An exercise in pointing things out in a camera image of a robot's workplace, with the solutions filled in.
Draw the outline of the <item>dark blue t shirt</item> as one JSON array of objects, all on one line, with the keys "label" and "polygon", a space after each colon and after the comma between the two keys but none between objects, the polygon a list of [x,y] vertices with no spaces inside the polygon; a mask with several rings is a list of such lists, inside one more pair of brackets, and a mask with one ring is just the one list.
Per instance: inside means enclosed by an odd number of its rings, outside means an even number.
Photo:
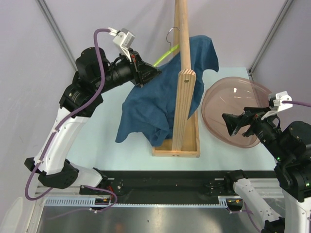
[{"label": "dark blue t shirt", "polygon": [[[219,62],[212,39],[206,35],[190,37],[191,69],[196,82],[189,115],[201,103],[205,84],[205,70],[219,71]],[[173,136],[173,122],[178,73],[181,71],[180,54],[160,66],[162,71],[144,87],[134,87],[122,104],[122,115],[115,141],[123,142],[131,133],[143,133],[153,147],[161,146]]]}]

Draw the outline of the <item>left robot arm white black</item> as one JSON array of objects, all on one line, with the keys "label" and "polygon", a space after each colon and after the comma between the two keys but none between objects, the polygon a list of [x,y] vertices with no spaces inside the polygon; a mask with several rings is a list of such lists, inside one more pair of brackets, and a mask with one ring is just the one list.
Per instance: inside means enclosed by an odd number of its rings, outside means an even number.
[{"label": "left robot arm white black", "polygon": [[39,182],[45,187],[90,186],[97,194],[107,190],[107,177],[100,170],[75,165],[67,155],[79,131],[103,103],[102,93],[127,82],[144,87],[161,74],[159,68],[143,61],[137,51],[129,52],[129,57],[119,55],[110,62],[103,49],[90,47],[76,59],[77,71],[59,101],[50,137],[42,152],[24,163],[38,174]]}]

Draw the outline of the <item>wooden rack with tray base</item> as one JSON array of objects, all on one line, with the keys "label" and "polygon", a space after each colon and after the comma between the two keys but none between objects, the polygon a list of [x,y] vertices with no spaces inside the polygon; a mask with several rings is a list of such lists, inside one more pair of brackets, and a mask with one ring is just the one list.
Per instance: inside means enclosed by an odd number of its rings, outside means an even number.
[{"label": "wooden rack with tray base", "polygon": [[166,139],[159,147],[152,148],[154,157],[198,158],[200,156],[200,139],[198,112],[189,116],[193,97],[196,74],[191,69],[190,38],[188,24],[188,5],[186,0],[176,0],[174,26],[179,29],[173,34],[173,44],[179,45],[181,71],[178,74],[175,101],[173,137]]}]

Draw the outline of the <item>green hanger with metal hook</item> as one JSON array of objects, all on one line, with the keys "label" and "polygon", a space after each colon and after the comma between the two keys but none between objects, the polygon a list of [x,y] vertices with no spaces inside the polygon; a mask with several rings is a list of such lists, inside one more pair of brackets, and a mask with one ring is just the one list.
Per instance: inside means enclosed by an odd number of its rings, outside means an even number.
[{"label": "green hanger with metal hook", "polygon": [[176,27],[176,26],[174,26],[174,27],[172,27],[172,28],[169,29],[169,31],[168,31],[167,34],[166,34],[166,42],[169,43],[169,45],[170,45],[169,50],[166,51],[166,52],[153,64],[153,66],[159,67],[159,65],[160,65],[166,58],[168,58],[168,56],[169,56],[170,54],[173,54],[173,52],[175,52],[175,51],[179,48],[179,44],[176,44],[176,45],[172,46],[172,42],[170,42],[170,41],[168,40],[168,36],[169,36],[170,32],[173,31],[174,29],[180,31],[180,29],[179,29],[178,27]]}]

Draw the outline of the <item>pink translucent plastic bowl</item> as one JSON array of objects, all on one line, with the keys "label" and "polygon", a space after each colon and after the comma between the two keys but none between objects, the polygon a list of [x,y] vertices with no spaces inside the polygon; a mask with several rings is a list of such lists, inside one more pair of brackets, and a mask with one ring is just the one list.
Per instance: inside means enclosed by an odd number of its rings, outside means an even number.
[{"label": "pink translucent plastic bowl", "polygon": [[256,136],[243,137],[249,126],[242,127],[237,135],[228,133],[223,113],[240,115],[244,107],[267,107],[271,90],[241,77],[225,77],[214,83],[205,93],[201,113],[206,128],[216,138],[239,148],[252,148],[259,143]]}]

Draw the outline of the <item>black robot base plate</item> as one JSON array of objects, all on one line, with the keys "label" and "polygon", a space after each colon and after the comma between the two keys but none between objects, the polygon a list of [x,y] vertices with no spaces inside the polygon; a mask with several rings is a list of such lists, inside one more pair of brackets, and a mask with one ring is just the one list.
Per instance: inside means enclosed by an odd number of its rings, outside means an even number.
[{"label": "black robot base plate", "polygon": [[203,204],[217,197],[233,197],[229,171],[102,171],[97,190],[80,187],[81,195],[112,190],[121,203]]}]

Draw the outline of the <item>right aluminium frame post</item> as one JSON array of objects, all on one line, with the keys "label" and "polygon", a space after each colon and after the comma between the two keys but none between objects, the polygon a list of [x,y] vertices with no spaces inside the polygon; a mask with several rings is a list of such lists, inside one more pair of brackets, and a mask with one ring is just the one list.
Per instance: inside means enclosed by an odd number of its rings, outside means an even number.
[{"label": "right aluminium frame post", "polygon": [[275,37],[279,27],[281,26],[283,20],[285,19],[285,16],[289,12],[292,4],[294,3],[294,0],[286,0],[284,4],[282,5],[276,19],[274,20],[263,44],[261,45],[257,55],[255,56],[255,59],[253,60],[252,64],[248,68],[248,75],[252,77],[254,71],[256,70],[259,62],[263,58],[265,52],[267,51],[270,43],[272,42],[273,38]]}]

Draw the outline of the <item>left aluminium frame post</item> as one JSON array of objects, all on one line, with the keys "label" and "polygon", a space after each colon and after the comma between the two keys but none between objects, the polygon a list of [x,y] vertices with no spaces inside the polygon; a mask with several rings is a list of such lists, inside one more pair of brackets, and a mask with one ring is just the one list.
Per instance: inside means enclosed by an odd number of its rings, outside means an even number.
[{"label": "left aluminium frame post", "polygon": [[77,71],[77,66],[75,63],[75,57],[63,35],[61,32],[58,23],[56,22],[52,11],[50,10],[47,2],[45,0],[35,0],[36,4],[38,5],[43,17],[45,18],[47,24],[49,25],[55,39],[57,40],[60,48],[62,49],[64,55],[66,56],[67,60],[69,61],[71,67],[74,71]]}]

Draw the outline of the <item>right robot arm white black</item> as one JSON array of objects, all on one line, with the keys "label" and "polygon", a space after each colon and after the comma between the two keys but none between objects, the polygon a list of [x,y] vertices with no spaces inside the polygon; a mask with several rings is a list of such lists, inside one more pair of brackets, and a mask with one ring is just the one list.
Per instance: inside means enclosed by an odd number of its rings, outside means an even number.
[{"label": "right robot arm white black", "polygon": [[245,107],[241,115],[223,113],[228,133],[234,136],[245,126],[244,137],[255,135],[276,161],[274,172],[285,201],[285,217],[278,214],[253,188],[242,170],[225,175],[224,189],[243,200],[259,233],[309,233],[311,231],[311,126],[292,122],[285,130],[265,117],[267,108]]}]

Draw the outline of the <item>aluminium frame post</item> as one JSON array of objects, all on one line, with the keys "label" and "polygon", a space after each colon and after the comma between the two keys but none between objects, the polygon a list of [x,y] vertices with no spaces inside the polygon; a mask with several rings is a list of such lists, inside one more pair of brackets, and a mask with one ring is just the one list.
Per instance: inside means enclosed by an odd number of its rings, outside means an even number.
[{"label": "aluminium frame post", "polygon": [[276,19],[274,20],[263,44],[261,45],[257,55],[255,56],[255,59],[253,60],[252,64],[248,68],[248,75],[252,77],[254,71],[256,70],[259,62],[263,58],[265,52],[267,51],[270,43],[272,42],[273,38],[275,37],[279,27],[281,26],[283,20],[285,19],[285,16],[289,12],[292,4],[294,3],[294,0],[286,0],[284,4],[282,5]]},{"label": "aluminium frame post", "polygon": [[64,55],[66,56],[67,60],[69,61],[71,67],[74,71],[77,71],[77,66],[75,63],[75,57],[63,35],[61,32],[58,23],[56,22],[52,11],[50,10],[47,2],[45,0],[35,0],[36,4],[38,5],[43,17],[45,18],[47,24],[49,25],[55,39],[57,40],[60,48],[62,49]]}]

